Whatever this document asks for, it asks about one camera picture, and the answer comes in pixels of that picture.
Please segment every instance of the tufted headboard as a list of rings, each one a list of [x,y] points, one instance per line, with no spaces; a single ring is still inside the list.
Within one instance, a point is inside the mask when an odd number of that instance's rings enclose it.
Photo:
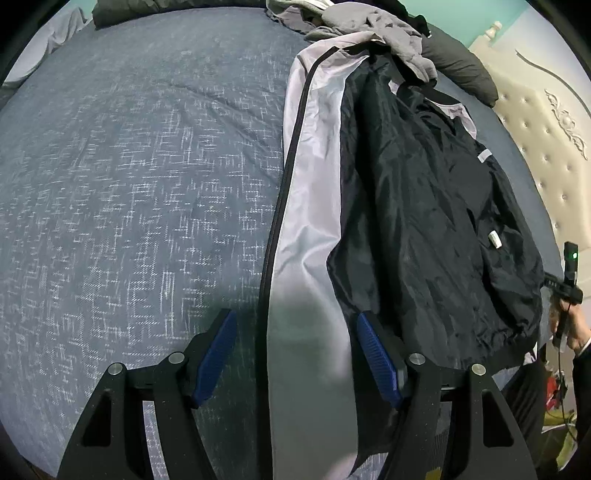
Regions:
[[[521,150],[544,202],[556,243],[579,244],[579,285],[591,295],[591,114],[558,75],[518,50],[495,50],[496,22],[470,46],[491,74],[494,110]]]

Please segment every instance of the dark pillow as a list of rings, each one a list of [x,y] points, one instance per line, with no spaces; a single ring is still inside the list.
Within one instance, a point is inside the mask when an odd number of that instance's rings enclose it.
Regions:
[[[92,19],[96,28],[172,10],[205,7],[265,7],[265,0],[98,0]]]
[[[429,24],[431,37],[423,37],[423,57],[437,70],[488,106],[499,99],[495,82],[482,62],[460,41]]]

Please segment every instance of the black zipper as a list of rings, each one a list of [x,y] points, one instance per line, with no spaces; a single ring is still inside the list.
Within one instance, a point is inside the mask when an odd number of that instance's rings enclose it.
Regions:
[[[265,262],[262,269],[261,288],[259,290],[257,333],[255,339],[255,372],[256,372],[256,396],[257,396],[257,438],[258,438],[258,466],[261,480],[272,480],[272,452],[271,452],[271,424],[269,418],[269,379],[267,377],[267,321],[269,315],[269,295],[271,292],[271,273],[277,251],[279,232],[285,214],[287,197],[290,192],[291,178],[293,176],[294,163],[296,160],[297,145],[300,140],[301,127],[304,123],[308,93],[318,66],[338,51],[338,47],[332,47],[324,52],[312,65],[306,76],[304,88],[300,97],[297,115],[295,117],[294,130],[291,135],[290,147],[285,159],[283,177],[279,197],[275,206],[275,214],[269,232],[267,250],[265,251]]]

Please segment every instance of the bolt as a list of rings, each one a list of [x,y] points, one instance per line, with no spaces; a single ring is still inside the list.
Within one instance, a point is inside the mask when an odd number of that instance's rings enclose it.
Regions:
[[[168,361],[173,365],[179,364],[184,360],[184,355],[181,352],[171,353],[168,357]]]
[[[109,366],[109,373],[111,375],[119,375],[123,370],[123,365],[121,364],[111,364]]]
[[[414,365],[422,365],[423,363],[425,363],[425,357],[424,357],[424,355],[421,355],[420,353],[411,353],[408,356],[408,359]]]
[[[474,364],[472,365],[472,371],[479,376],[482,376],[486,373],[486,368],[484,367],[484,365],[481,364]]]

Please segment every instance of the cable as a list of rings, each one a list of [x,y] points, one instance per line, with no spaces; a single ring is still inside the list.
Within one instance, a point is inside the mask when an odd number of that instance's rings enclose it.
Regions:
[[[566,311],[566,315],[569,315],[571,303],[569,303],[569,308]],[[564,374],[562,372],[562,366],[560,365],[560,348],[558,349],[558,374],[560,376],[560,389],[562,390],[562,385],[566,385],[566,380],[564,379]],[[573,432],[570,431],[570,427],[568,422],[566,421],[566,415],[564,414],[564,398],[560,399],[560,409],[562,410],[562,421],[564,422],[564,426],[566,427],[566,431],[569,433],[571,438],[577,443],[577,439],[574,437]]]

